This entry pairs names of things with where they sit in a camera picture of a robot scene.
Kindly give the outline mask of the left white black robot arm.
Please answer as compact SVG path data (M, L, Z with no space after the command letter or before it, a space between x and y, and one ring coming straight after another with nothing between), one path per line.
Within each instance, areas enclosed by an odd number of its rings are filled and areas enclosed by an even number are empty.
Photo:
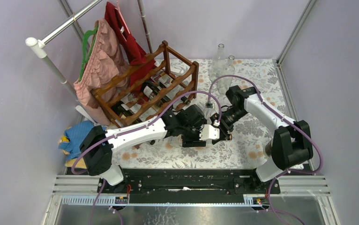
M126 180L121 166L112 163L113 153L179 135L192 141L218 140L221 117L222 112L219 111L213 123L208 124L201 109L191 105L180 112L166 108L158 116L128 127L103 129L96 126L80 144L80 157L85 162L88 175L104 179L110 189L119 193L126 188Z

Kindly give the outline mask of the green wine bottle brown label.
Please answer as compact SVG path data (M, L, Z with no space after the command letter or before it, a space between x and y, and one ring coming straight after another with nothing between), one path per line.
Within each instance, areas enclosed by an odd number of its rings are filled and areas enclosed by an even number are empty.
M127 117L130 117L132 115L134 115L133 111L122 101L118 101L116 104L114 104L111 107L112 111L115 112L119 117L120 117L120 122L122 125L124 126L128 126L128 125L133 125L133 124L137 124L137 123L141 123L142 120L141 119L136 119L135 121L131 122L131 123L124 123L124 119L126 119Z

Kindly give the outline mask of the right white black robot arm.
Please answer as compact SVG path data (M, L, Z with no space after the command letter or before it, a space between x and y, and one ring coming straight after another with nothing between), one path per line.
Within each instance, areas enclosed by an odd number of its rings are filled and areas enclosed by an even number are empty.
M239 86L232 86L226 92L226 97L231 106L222 114L215 113L210 117L212 122L220 122L220 141L228 140L233 125L247 114L255 116L273 134L268 144L269 158L254 169L249 181L252 191L263 192L268 187L269 180L313 157L310 127L307 122L296 121L270 107L254 87L242 90Z

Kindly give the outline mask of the green wine bottle silver neck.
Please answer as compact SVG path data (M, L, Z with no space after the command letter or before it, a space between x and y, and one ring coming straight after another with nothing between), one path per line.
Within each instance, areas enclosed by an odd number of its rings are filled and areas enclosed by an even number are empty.
M160 89L150 80L145 81L141 86L142 93L149 99L152 100L160 91ZM164 103L171 102L168 96L162 97L156 102L157 107L161 107Z

